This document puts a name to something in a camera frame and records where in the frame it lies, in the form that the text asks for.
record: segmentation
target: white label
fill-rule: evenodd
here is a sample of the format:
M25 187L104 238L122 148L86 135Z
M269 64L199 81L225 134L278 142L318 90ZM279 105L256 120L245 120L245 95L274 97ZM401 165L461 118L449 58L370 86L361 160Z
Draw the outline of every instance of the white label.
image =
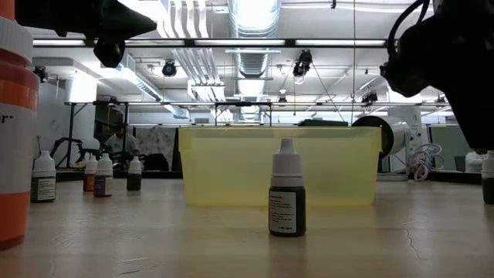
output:
M113 177L107 177L105 181L105 195L113 194Z
M269 192L269 229L296 232L296 193Z
M38 200L53 200L56 197L55 178L43 178L38 180Z
M0 194L28 192L36 112L0 103Z

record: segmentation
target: yellow plastic tub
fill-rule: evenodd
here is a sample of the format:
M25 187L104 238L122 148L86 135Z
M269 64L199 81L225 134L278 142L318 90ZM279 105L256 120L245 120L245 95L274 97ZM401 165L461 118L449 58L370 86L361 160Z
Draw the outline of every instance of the yellow plastic tub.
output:
M293 138L308 206L374 200L381 129L189 127L180 129L185 198L197 206L267 206L272 154Z

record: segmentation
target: lab room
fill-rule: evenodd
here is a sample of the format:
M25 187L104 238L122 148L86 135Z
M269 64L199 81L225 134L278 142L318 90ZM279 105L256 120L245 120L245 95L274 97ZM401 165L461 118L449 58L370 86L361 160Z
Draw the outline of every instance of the lab room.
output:
M494 277L491 13L0 0L0 277Z

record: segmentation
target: bottle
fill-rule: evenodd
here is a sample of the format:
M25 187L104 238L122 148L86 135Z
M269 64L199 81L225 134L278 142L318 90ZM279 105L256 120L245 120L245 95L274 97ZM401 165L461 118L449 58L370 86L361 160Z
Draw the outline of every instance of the bottle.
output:
M484 203L494 205L494 151L482 162L482 193Z
M289 138L272 158L269 189L269 232L274 236L303 236L306 232L306 189L300 154Z
M55 161L48 151L42 151L41 156L34 161L31 177L31 202L53 202L56 198L56 169Z
M94 197L110 197L113 187L113 162L108 154L98 161L94 177Z
M83 191L94 191L94 177L96 176L96 170L98 169L98 160L96 155L92 155L89 161L86 163L86 170L84 170L83 178Z
M141 183L142 167L140 166L139 157L134 156L130 162L129 173L127 175L127 190L139 191Z
M24 239L31 195L39 77L26 69L32 36L15 22L15 0L0 0L0 250Z

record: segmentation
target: desk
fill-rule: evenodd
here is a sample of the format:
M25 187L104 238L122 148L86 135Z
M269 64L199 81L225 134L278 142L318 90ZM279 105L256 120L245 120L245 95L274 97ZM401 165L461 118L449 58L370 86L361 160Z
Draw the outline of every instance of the desk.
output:
M479 186L381 183L373 206L310 209L307 226L276 238L266 209L187 207L181 180L145 180L141 192L119 180L110 198L71 181L31 206L0 276L494 276L494 207Z

